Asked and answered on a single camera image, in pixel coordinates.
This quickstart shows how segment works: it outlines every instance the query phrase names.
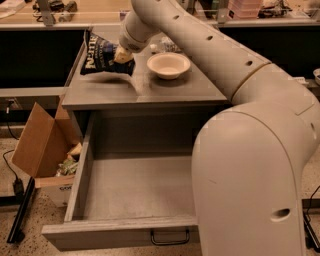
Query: ceramic bowl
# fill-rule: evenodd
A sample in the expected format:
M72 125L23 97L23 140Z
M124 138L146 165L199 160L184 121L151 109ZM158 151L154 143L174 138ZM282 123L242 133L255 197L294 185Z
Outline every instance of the ceramic bowl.
M166 80L178 78L190 68L190 65L190 60L187 57L173 52L155 54L147 62L147 66L152 72Z

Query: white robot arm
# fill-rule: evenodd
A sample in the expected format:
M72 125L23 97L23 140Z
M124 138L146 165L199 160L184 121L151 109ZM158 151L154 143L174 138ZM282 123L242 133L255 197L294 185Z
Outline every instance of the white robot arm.
M164 32L234 105L208 121L193 150L203 255L305 255L301 175L320 142L318 100L175 0L132 0L132 6L123 47L139 52Z

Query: cardboard box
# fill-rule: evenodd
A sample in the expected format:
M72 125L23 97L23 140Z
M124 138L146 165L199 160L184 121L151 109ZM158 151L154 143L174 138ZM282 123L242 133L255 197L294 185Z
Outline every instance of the cardboard box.
M35 103L12 156L12 163L35 179L57 206L65 206L74 175L55 177L58 165L67 158L72 144L80 139L67 111L61 107L55 118Z

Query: bag of chips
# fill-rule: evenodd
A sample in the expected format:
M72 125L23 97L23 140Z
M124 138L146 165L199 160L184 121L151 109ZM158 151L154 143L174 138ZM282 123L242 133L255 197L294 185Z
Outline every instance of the bag of chips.
M80 71L81 75L104 71L130 76L133 74L135 67L133 54L120 45L111 43L90 31L85 32L85 43L87 56Z

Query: lab bench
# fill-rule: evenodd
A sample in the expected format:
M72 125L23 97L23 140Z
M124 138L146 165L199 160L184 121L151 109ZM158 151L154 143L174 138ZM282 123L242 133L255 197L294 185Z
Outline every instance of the lab bench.
M93 32L112 41L119 26ZM192 147L229 103L195 65L166 81L147 69L150 56L149 48L135 54L132 77L81 76L86 51L77 63L62 105L83 149L64 223L42 230L59 250L199 242Z

